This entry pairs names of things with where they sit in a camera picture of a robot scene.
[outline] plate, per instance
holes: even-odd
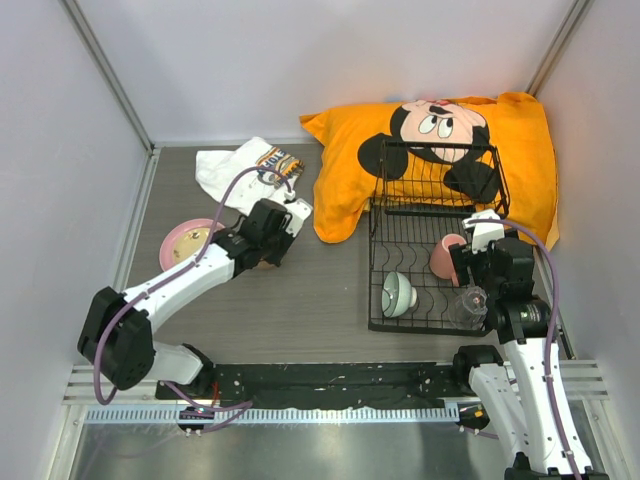
[[[207,239],[212,224],[210,218],[194,218],[171,230],[160,246],[162,270],[166,272],[196,253]],[[224,225],[218,223],[216,230],[222,228]]]

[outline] gray wooden tabletop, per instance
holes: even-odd
[[[322,147],[281,147],[305,162],[295,189],[312,202]],[[216,203],[195,180],[197,151],[162,150],[129,285],[161,273],[160,245],[176,225],[213,217]],[[227,210],[222,222],[236,218]],[[473,339],[369,331],[368,278],[367,219],[336,245],[321,242],[310,219],[280,268],[248,271],[206,292],[176,313],[156,340],[192,344],[219,363],[450,361],[460,345],[497,343],[494,334]]]

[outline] white wall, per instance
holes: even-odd
[[[0,465],[42,478],[144,152],[56,0],[0,3]]]
[[[155,141],[295,138],[326,108],[522,90],[570,0],[81,0]]]
[[[640,3],[594,2],[541,94],[560,176],[563,318],[640,458]]]

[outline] black wire dish rack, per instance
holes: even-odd
[[[383,145],[369,210],[370,330],[478,337],[489,333],[484,326],[461,330],[449,322],[453,301],[473,284],[455,287],[429,268],[439,240],[456,233],[471,241],[462,219],[487,208],[502,218],[509,212],[496,147],[395,140]],[[416,304],[395,318],[382,312],[383,284],[390,272],[403,274],[417,291]]]

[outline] orange pillow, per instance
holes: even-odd
[[[529,227],[551,247],[558,238],[556,163],[542,105],[526,93],[497,99],[468,97],[437,102],[337,107],[300,117],[325,146],[314,186],[314,228],[321,240],[337,243],[355,230],[380,173],[385,140],[494,145],[500,154],[511,205],[509,218]],[[387,193],[490,203],[498,176],[482,149],[403,149],[385,157]],[[428,171],[429,191],[408,191],[407,179]]]

